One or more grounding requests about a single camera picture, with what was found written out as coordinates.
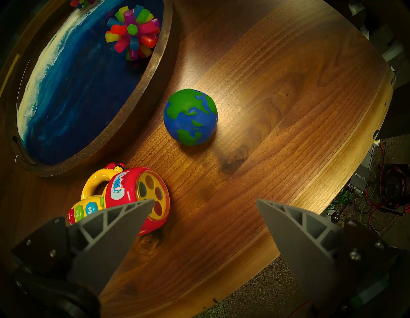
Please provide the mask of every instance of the yellow handle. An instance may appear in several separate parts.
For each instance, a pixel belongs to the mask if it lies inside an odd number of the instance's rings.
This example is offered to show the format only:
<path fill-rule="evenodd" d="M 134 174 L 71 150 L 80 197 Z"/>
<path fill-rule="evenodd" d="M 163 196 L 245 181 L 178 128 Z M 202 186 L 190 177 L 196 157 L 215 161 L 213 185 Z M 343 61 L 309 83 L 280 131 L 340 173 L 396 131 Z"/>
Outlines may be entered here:
<path fill-rule="evenodd" d="M 113 169 L 100 169 L 88 178 L 81 193 L 81 200 L 94 195 L 94 191 L 103 181 L 110 181 L 118 172 Z"/>

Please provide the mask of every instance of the black cable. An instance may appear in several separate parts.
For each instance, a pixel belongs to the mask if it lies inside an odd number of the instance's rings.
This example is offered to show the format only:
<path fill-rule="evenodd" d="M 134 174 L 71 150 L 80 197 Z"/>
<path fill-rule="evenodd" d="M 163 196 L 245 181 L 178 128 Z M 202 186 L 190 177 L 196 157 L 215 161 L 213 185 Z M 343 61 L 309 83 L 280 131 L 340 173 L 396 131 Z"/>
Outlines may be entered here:
<path fill-rule="evenodd" d="M 399 70 L 399 67 L 400 67 L 401 63 L 404 61 L 405 58 L 406 58 L 406 56 L 404 56 L 403 59 L 400 61 L 399 66 L 398 66 L 397 69 L 394 71 L 395 73 Z"/>
<path fill-rule="evenodd" d="M 393 224 L 390 225 L 390 227 L 389 227 L 387 230 L 385 230 L 381 235 L 385 235 L 396 223 L 399 223 L 399 224 L 401 225 L 401 227 L 403 228 L 403 230 L 405 231 L 405 233 L 406 233 L 406 235 L 407 235 L 407 238 L 408 238 L 409 241 L 410 241 L 410 236 L 409 236 L 409 234 L 407 233 L 406 228 L 405 228 L 404 225 L 403 225 L 400 221 L 398 221 L 398 220 L 394 221 Z"/>

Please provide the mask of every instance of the sticker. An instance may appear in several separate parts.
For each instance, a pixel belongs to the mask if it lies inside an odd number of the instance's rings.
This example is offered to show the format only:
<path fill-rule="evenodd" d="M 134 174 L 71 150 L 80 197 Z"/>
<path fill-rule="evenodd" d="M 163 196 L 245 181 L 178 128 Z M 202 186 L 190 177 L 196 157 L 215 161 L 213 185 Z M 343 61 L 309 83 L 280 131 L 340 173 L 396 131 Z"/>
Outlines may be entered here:
<path fill-rule="evenodd" d="M 114 178 L 111 187 L 111 199 L 113 200 L 120 200 L 125 194 L 124 186 L 122 185 L 122 181 L 124 176 L 128 173 L 128 171 L 121 172 L 117 174 Z"/>
<path fill-rule="evenodd" d="M 74 209 L 70 209 L 67 213 L 67 219 L 70 222 L 70 224 L 75 223 L 75 218 L 74 218 Z"/>
<path fill-rule="evenodd" d="M 96 211 L 98 211 L 98 206 L 95 202 L 89 202 L 85 206 L 85 213 L 87 213 L 87 215 L 90 215 L 91 213 L 94 213 Z"/>
<path fill-rule="evenodd" d="M 80 221 L 84 217 L 84 208 L 82 207 L 82 205 L 75 207 L 74 217 L 76 221 Z"/>

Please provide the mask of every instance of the number button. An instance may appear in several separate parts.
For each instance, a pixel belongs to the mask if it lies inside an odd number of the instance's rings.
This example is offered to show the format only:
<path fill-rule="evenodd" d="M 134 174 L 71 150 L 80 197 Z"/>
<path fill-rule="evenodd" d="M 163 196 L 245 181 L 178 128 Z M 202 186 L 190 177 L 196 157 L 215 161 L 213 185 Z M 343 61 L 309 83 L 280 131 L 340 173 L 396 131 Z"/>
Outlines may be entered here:
<path fill-rule="evenodd" d="M 67 219 L 70 222 L 70 224 L 75 223 L 75 218 L 74 218 L 74 209 L 70 209 L 67 213 Z"/>
<path fill-rule="evenodd" d="M 95 202 L 89 202 L 85 206 L 85 212 L 87 213 L 87 215 L 90 215 L 91 213 L 94 213 L 96 211 L 98 211 L 98 206 Z"/>
<path fill-rule="evenodd" d="M 78 222 L 84 217 L 84 208 L 82 205 L 78 205 L 74 209 L 75 221 Z"/>

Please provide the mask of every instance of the green continent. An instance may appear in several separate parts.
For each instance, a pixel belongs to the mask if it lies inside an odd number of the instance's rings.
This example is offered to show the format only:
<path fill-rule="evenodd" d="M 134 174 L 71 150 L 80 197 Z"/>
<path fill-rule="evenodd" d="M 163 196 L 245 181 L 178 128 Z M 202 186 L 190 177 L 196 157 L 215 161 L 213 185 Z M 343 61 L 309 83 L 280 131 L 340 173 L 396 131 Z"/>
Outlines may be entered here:
<path fill-rule="evenodd" d="M 166 109 L 166 113 L 172 119 L 177 119 L 179 113 L 184 113 L 187 116 L 196 115 L 196 112 L 193 111 L 188 113 L 191 108 L 198 108 L 204 113 L 209 115 L 209 112 L 202 106 L 202 100 L 196 99 L 196 96 L 201 96 L 202 93 L 194 91 L 193 89 L 187 88 L 181 91 L 178 91 L 169 98 L 171 106 Z M 216 114 L 216 106 L 212 98 L 208 95 L 205 95 L 206 100 L 208 101 L 208 106 L 213 113 Z"/>
<path fill-rule="evenodd" d="M 195 120 L 192 120 L 192 125 L 196 126 L 196 127 L 203 127 L 203 124 L 200 124 L 198 122 L 196 122 Z"/>
<path fill-rule="evenodd" d="M 198 139 L 201 138 L 201 133 L 195 133 L 195 138 L 189 134 L 189 131 L 179 129 L 177 131 L 178 139 L 187 146 L 193 146 L 198 143 Z"/>
<path fill-rule="evenodd" d="M 215 105 L 214 100 L 213 100 L 212 98 L 210 98 L 208 95 L 205 95 L 205 99 L 206 99 L 206 101 L 208 102 L 208 107 L 209 107 L 209 109 L 211 110 L 211 112 L 213 112 L 214 114 L 216 114 L 217 111 L 216 111 L 216 105 Z"/>

